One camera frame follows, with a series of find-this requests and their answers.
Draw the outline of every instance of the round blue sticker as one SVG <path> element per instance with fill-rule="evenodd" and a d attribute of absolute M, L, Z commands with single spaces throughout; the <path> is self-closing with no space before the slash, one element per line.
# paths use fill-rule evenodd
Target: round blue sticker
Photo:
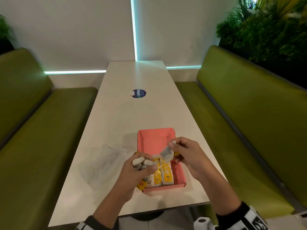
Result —
<path fill-rule="evenodd" d="M 135 97 L 135 98 L 141 98 L 146 95 L 146 91 L 142 89 L 134 89 L 133 92 L 134 92 L 134 95 L 132 95 L 132 97 Z"/>

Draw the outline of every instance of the horizontal light strip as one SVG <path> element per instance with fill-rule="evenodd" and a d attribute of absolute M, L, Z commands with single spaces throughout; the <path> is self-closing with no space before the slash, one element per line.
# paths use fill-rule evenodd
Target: horizontal light strip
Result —
<path fill-rule="evenodd" d="M 166 67 L 168 70 L 175 70 L 175 69 L 200 69 L 201 65 L 191 65 L 191 66 L 171 66 Z"/>
<path fill-rule="evenodd" d="M 82 73 L 105 73 L 106 70 L 85 70 L 85 71 L 48 71 L 45 72 L 47 75 L 55 74 L 82 74 Z"/>
<path fill-rule="evenodd" d="M 138 51 L 137 51 L 137 49 L 136 49 L 136 31 L 135 31 L 134 0 L 131 0 L 131 17 L 132 17 L 132 32 L 133 32 L 133 44 L 134 44 L 134 57 L 135 57 L 135 61 L 138 61 Z"/>

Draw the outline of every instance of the box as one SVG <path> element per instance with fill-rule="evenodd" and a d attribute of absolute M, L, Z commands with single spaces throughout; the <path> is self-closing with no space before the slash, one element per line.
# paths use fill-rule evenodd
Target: box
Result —
<path fill-rule="evenodd" d="M 148 153 L 149 155 L 159 154 L 162 152 L 167 143 L 175 137 L 175 130 L 173 128 L 158 128 L 138 131 L 138 152 Z M 145 188 L 143 192 L 151 192 L 165 189 L 175 189 L 185 187 L 187 181 L 183 173 L 181 163 L 176 164 L 174 160 L 171 161 L 174 185 L 165 185 L 159 187 Z"/>

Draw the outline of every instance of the person's left hand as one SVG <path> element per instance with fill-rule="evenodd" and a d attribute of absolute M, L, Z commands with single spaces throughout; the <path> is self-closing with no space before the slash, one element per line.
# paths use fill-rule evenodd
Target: person's left hand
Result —
<path fill-rule="evenodd" d="M 124 198 L 124 201 L 127 202 L 132 198 L 134 189 L 136 185 L 146 176 L 153 174 L 158 166 L 148 166 L 144 170 L 136 171 L 133 168 L 132 161 L 136 158 L 144 157 L 145 159 L 153 161 L 153 157 L 147 153 L 135 153 L 132 157 L 124 162 L 122 170 L 119 174 L 119 177 L 116 183 L 113 186 L 113 190 Z"/>

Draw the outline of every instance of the forearm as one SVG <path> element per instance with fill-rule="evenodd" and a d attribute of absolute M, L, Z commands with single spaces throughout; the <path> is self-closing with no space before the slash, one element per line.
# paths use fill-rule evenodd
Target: forearm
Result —
<path fill-rule="evenodd" d="M 237 194 L 211 161 L 204 163 L 200 177 L 215 213 L 227 215 L 240 207 L 241 201 Z"/>
<path fill-rule="evenodd" d="M 112 229 L 124 204 L 123 196 L 112 189 L 96 209 L 93 217 L 105 227 Z"/>

